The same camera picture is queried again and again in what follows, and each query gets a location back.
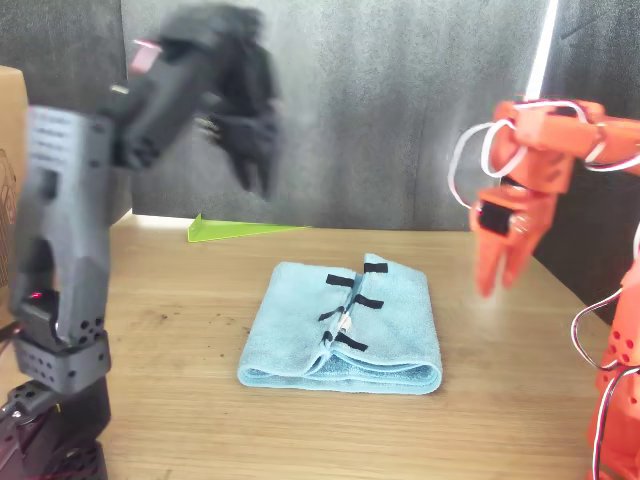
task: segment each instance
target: green plastic piece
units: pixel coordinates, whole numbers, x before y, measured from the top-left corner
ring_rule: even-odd
[[[199,214],[189,226],[189,242],[207,242],[222,238],[246,237],[262,233],[286,232],[308,227],[290,227],[287,225],[269,225],[265,223],[227,222],[224,220],[204,220]]]

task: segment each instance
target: folded towel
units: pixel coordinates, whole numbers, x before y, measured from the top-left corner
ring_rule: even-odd
[[[442,381],[422,272],[365,256],[364,274],[281,263],[238,367],[254,387],[424,394]]]

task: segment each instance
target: wooden table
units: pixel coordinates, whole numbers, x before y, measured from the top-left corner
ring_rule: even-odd
[[[111,480],[584,478],[597,397],[569,338],[581,304],[535,261],[516,288],[483,300],[468,233],[308,229],[188,244],[184,229],[129,218],[112,245]],[[236,367],[273,268],[359,270],[366,252],[426,273],[440,389],[242,386]],[[583,343],[600,352],[607,328],[587,320]],[[2,363],[1,388],[22,382],[12,355]]]

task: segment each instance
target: cardboard box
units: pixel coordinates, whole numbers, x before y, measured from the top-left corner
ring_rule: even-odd
[[[16,200],[26,172],[27,87],[20,70],[0,66],[0,328],[11,323],[9,253]]]

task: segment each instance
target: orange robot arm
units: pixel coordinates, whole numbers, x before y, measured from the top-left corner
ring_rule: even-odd
[[[559,108],[562,104],[570,108]],[[568,190],[575,158],[584,159],[590,170],[624,169],[640,175],[640,122],[607,117],[601,105],[508,102],[498,106],[494,120],[509,128],[496,132],[489,161],[496,170],[515,167],[508,182],[480,191],[471,208],[478,249],[476,284],[485,296],[493,290],[502,257],[506,287],[525,268],[551,227],[558,194]],[[521,159],[513,162],[518,155]],[[588,307],[574,320],[576,346],[600,370],[596,386],[602,398],[589,429],[594,445],[589,479],[612,478],[600,470],[602,460],[622,478],[640,480],[640,255],[636,257],[620,291],[610,297],[618,299],[618,306],[600,365],[577,341],[577,320],[599,305]]]
[[[481,190],[471,209],[478,238],[476,284],[485,296],[493,291],[503,257],[506,287],[526,266],[551,227],[558,194],[569,188],[576,157],[593,170],[607,171],[640,154],[640,122],[607,117],[597,103],[546,103],[572,103],[577,110],[505,102],[495,111],[495,121],[509,120],[514,128],[497,132],[490,151],[493,168],[503,169],[522,147],[526,153],[509,173],[511,182]],[[640,162],[625,171],[640,175]]]

